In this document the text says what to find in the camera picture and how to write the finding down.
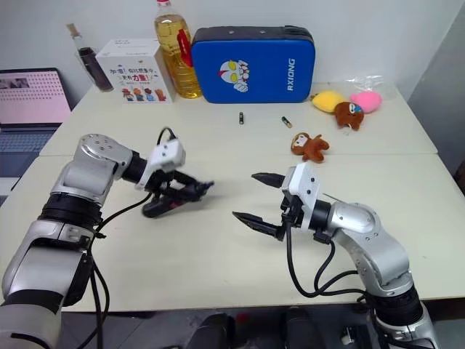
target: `cartoon characters on box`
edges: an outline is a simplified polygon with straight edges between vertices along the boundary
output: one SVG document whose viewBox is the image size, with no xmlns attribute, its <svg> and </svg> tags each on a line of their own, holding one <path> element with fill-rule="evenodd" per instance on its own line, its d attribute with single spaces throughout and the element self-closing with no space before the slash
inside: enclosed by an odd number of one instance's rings
<svg viewBox="0 0 465 349">
<path fill-rule="evenodd" d="M 123 98 L 128 102 L 134 102 L 134 99 L 137 102 L 156 102 L 157 99 L 160 102 L 164 102 L 166 100 L 166 95 L 163 93 L 162 89 L 156 89 L 155 91 L 152 91 L 149 88 L 144 88 L 144 94 L 142 93 L 142 90 L 137 87 L 133 88 L 132 92 L 126 88 L 122 89 L 121 91 L 123 92 Z"/>
<path fill-rule="evenodd" d="M 250 70 L 248 69 L 248 63 L 243 60 L 235 62 L 234 60 L 228 60 L 221 64 L 218 75 L 229 84 L 233 84 L 233 87 L 239 92 L 248 91 L 248 77 Z"/>
</svg>

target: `white wall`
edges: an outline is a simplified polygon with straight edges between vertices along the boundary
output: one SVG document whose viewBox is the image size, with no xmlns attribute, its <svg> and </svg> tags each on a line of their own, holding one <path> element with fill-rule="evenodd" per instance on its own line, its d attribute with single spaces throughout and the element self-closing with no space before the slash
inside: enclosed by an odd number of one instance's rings
<svg viewBox="0 0 465 349">
<path fill-rule="evenodd" d="M 314 81 L 385 75 L 410 97 L 464 0 L 173 0 L 192 32 L 213 25 L 308 28 L 317 47 Z M 55 66 L 71 99 L 90 82 L 65 24 L 93 47 L 154 36 L 155 0 L 0 0 L 0 69 Z"/>
<path fill-rule="evenodd" d="M 408 101 L 450 173 L 465 160 L 465 5 Z"/>
</svg>

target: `brown monkey plush toy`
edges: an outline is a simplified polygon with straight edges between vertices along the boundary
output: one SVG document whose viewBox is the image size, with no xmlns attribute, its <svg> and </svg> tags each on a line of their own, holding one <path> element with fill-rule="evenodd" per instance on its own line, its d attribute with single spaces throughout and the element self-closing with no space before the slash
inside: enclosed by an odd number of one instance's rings
<svg viewBox="0 0 465 349">
<path fill-rule="evenodd" d="M 297 134 L 291 144 L 291 151 L 296 155 L 303 155 L 302 160 L 312 160 L 314 162 L 321 162 L 325 158 L 321 151 L 329 149 L 329 144 L 325 140 L 321 139 L 321 135 L 318 135 L 314 139 L 305 132 Z"/>
<path fill-rule="evenodd" d="M 364 117 L 362 108 L 351 102 L 339 103 L 334 108 L 334 115 L 339 127 L 349 126 L 355 131 L 358 131 L 360 128 Z"/>
</svg>

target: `cooking oil bottle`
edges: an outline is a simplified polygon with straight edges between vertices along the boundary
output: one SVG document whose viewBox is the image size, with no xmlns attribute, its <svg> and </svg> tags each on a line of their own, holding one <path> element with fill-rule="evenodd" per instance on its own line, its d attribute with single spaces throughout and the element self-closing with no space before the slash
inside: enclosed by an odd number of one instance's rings
<svg viewBox="0 0 465 349">
<path fill-rule="evenodd" d="M 169 0 L 157 2 L 159 12 L 155 19 L 155 31 L 174 87 L 184 98 L 200 97 L 202 91 L 192 64 L 186 21 L 173 9 Z"/>
</svg>

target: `blue case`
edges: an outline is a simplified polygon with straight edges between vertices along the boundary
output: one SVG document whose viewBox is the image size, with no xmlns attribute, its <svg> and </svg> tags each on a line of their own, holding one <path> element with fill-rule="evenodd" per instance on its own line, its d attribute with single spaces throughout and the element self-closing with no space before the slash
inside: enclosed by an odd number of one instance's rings
<svg viewBox="0 0 465 349">
<path fill-rule="evenodd" d="M 210 103 L 297 103 L 310 93 L 315 46 L 305 28 L 201 28 L 192 56 Z"/>
</svg>

